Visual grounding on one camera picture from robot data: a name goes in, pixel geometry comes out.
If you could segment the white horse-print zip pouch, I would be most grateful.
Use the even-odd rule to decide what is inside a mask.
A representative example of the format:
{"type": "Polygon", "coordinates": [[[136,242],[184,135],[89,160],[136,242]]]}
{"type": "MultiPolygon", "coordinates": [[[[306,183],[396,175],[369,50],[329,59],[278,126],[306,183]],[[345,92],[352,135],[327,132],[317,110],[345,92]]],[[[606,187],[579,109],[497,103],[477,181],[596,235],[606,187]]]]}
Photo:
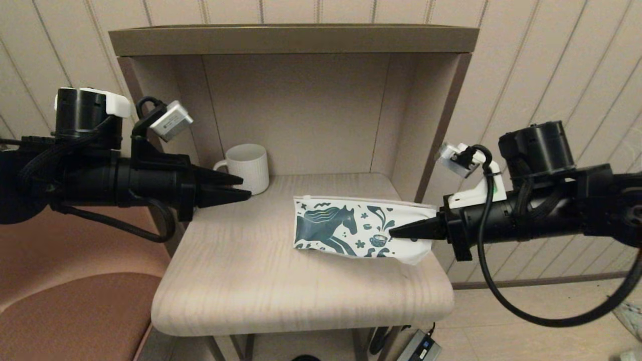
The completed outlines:
{"type": "Polygon", "coordinates": [[[293,198],[293,248],[346,258],[393,258],[417,265],[432,241],[392,236],[393,228],[436,217],[435,207],[403,201],[319,197],[293,198]]]}

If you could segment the white speckled floor bag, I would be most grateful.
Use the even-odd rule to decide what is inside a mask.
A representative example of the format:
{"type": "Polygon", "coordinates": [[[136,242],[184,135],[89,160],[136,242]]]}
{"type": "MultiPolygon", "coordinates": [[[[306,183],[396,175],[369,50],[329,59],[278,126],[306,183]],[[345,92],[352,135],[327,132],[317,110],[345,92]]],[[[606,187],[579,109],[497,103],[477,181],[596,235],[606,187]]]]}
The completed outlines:
{"type": "Polygon", "coordinates": [[[612,313],[633,335],[637,345],[610,357],[609,361],[642,361],[642,305],[623,301],[612,313]]]}

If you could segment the white ribbed mug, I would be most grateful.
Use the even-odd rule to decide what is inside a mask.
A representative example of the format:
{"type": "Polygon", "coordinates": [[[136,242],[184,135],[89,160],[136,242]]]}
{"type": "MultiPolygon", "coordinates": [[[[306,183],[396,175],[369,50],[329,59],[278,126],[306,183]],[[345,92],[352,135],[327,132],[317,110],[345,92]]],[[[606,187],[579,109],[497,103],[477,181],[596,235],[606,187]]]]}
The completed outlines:
{"type": "Polygon", "coordinates": [[[262,145],[239,144],[230,148],[213,170],[221,167],[226,167],[229,174],[243,178],[243,183],[236,188],[253,195],[265,192],[270,184],[267,151],[262,145]]]}

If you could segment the grey power adapter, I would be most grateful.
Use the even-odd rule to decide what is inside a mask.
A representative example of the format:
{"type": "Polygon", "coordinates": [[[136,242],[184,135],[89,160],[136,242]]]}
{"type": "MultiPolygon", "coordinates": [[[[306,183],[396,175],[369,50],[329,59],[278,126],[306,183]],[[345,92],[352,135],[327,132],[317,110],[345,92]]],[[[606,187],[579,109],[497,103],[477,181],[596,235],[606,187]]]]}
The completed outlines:
{"type": "Polygon", "coordinates": [[[437,361],[443,349],[433,338],[435,329],[436,322],[429,330],[415,331],[395,361],[437,361]]]}

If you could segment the brown upholstered chair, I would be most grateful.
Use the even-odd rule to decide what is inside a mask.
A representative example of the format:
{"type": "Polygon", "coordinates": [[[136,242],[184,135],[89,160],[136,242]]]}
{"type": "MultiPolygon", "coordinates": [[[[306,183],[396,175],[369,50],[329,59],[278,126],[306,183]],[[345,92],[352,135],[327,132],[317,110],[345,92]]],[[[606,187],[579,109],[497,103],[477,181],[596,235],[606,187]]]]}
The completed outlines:
{"type": "Polygon", "coordinates": [[[135,361],[165,244],[45,209],[0,225],[0,361],[135,361]]]}

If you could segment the light wood nightstand shelf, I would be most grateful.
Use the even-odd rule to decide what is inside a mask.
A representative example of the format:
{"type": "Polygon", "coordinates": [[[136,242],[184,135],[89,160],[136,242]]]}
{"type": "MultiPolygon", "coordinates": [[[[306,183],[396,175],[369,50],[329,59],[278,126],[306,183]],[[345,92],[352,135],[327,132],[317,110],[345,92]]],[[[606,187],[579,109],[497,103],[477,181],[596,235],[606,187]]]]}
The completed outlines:
{"type": "Polygon", "coordinates": [[[292,199],[333,195],[424,201],[478,30],[381,24],[174,25],[109,32],[133,96],[204,111],[171,153],[267,148],[270,187],[197,211],[154,295],[152,322],[175,336],[234,342],[266,333],[440,320],[452,285],[431,254],[419,265],[294,250],[292,199]]]}

